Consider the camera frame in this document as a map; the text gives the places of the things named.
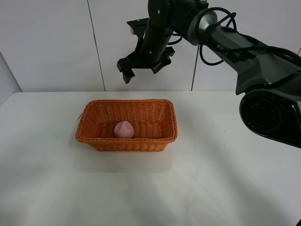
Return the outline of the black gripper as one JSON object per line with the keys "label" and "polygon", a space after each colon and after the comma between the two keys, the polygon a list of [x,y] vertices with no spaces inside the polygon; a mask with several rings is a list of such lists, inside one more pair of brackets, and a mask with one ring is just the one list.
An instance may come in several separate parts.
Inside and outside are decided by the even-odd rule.
{"label": "black gripper", "polygon": [[173,30],[169,27],[155,27],[149,18],[128,21],[132,31],[138,37],[134,52],[117,62],[117,68],[128,84],[135,74],[132,69],[151,69],[154,74],[171,64],[174,50],[168,47]]}

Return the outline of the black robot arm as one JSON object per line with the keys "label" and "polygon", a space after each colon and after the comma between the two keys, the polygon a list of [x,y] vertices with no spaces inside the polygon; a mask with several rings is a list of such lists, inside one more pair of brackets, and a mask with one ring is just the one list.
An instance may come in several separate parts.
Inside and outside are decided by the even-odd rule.
{"label": "black robot arm", "polygon": [[[219,19],[217,12],[225,12]],[[134,52],[117,62],[125,83],[134,69],[154,73],[171,63],[172,36],[212,50],[238,74],[239,112],[255,134],[301,145],[301,58],[237,30],[235,13],[204,0],[150,0],[148,18],[128,22],[138,38]]]}

